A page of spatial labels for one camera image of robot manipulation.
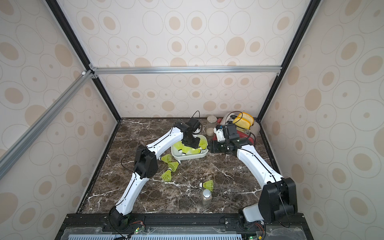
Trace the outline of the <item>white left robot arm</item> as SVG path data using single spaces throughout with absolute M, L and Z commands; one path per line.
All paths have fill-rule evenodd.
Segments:
M 197 134 L 200 128 L 200 121 L 192 117 L 187 123 L 176 122 L 169 131 L 153 143 L 138 146 L 131 180 L 122 197 L 109 212 L 109 222 L 116 231 L 128 228 L 135 201 L 144 185 L 157 173 L 161 155 L 179 141 L 186 147 L 198 148 L 200 139 L 197 138 Z

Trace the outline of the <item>green shuttlecock low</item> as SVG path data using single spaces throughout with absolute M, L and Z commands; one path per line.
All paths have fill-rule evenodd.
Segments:
M 209 190 L 210 192 L 214 191 L 214 181 L 213 180 L 201 182 L 201 183 L 199 183 L 199 186 L 201 188 L 204 188 L 205 190 Z

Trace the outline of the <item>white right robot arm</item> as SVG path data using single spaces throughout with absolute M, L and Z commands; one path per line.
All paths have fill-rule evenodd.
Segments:
M 235 124 L 217 125 L 216 139 L 209 144 L 211 153 L 234 154 L 262 188 L 257 204 L 242 209 L 246 222 L 279 222 L 298 212 L 296 184 L 284 178 L 260 156 L 249 137 L 240 137 Z

